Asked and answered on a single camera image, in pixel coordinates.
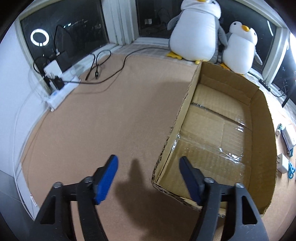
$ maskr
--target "open cardboard box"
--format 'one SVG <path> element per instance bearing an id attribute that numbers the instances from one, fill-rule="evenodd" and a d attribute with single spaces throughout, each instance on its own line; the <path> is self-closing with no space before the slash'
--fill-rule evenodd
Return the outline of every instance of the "open cardboard box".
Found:
<path id="1" fill-rule="evenodd" d="M 187 156 L 193 167 L 218 183 L 243 183 L 260 214 L 276 183 L 276 139 L 265 96 L 241 75 L 201 63 L 192 78 L 152 175 L 153 186 L 194 209 L 179 170 Z M 224 217 L 221 204 L 219 215 Z"/>

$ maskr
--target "power adapter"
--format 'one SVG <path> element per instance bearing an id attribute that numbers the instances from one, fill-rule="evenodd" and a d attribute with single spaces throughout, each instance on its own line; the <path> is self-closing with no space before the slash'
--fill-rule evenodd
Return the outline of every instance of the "power adapter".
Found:
<path id="1" fill-rule="evenodd" d="M 65 83 L 62 81 L 62 79 L 57 76 L 51 81 L 57 90 L 61 90 L 65 86 Z"/>

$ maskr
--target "penguin beak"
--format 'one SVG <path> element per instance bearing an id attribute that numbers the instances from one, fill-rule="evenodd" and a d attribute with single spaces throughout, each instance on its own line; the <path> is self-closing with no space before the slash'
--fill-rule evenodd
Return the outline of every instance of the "penguin beak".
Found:
<path id="1" fill-rule="evenodd" d="M 246 32 L 250 31 L 250 28 L 248 26 L 242 25 L 242 29 Z"/>

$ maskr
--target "white wall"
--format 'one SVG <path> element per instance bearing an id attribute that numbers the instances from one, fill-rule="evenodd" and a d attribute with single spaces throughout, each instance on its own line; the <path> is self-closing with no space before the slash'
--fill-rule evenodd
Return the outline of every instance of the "white wall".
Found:
<path id="1" fill-rule="evenodd" d="M 14 176 L 12 147 L 18 110 L 23 106 L 16 127 L 16 166 L 24 142 L 46 110 L 42 100 L 46 93 L 42 87 L 36 89 L 37 86 L 38 79 L 23 54 L 13 24 L 0 43 L 0 170 L 11 176 Z"/>

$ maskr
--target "blue scissors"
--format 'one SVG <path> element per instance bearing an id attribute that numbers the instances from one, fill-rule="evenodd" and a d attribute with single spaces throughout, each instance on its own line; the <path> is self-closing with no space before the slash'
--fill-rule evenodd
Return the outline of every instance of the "blue scissors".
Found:
<path id="1" fill-rule="evenodd" d="M 288 177 L 289 179 L 292 179 L 294 177 L 296 169 L 292 166 L 292 163 L 289 162 L 289 171 L 288 171 Z"/>

